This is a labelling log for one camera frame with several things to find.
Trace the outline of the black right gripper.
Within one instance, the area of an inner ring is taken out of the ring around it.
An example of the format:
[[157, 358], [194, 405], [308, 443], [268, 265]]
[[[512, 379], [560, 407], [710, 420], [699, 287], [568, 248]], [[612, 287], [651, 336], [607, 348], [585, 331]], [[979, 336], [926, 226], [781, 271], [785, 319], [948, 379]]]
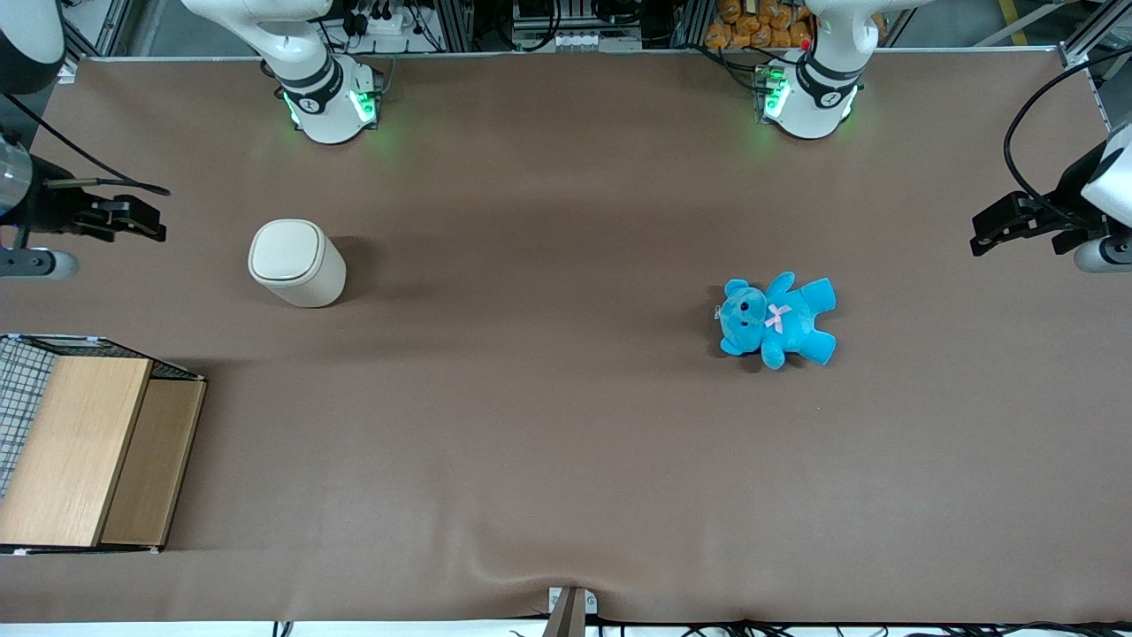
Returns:
[[[154, 242], [165, 242], [168, 229], [162, 225], [158, 209], [137, 196], [114, 196], [106, 199], [86, 193], [78, 187], [52, 189], [48, 180], [69, 179], [69, 171], [43, 158], [31, 157], [31, 186], [16, 205], [16, 226], [31, 233], [88, 235], [102, 242], [114, 242], [115, 234], [134, 234]], [[105, 215], [97, 207], [106, 203], [113, 222], [109, 230], [101, 223]]]

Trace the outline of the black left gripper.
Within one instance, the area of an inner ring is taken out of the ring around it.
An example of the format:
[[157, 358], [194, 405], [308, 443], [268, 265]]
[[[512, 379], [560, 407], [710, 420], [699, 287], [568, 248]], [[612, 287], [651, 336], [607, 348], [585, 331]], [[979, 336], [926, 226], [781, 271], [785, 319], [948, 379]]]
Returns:
[[1011, 192], [974, 216], [974, 257], [988, 253], [996, 246], [1015, 238], [1032, 238], [1055, 233], [1055, 253], [1067, 253], [1075, 247], [1084, 257], [1110, 257], [1112, 222], [1082, 193], [1084, 186], [1100, 166], [1105, 145], [1099, 143], [1060, 174], [1058, 186], [1048, 193], [1038, 193], [1026, 178], [1018, 177], [1027, 193]]

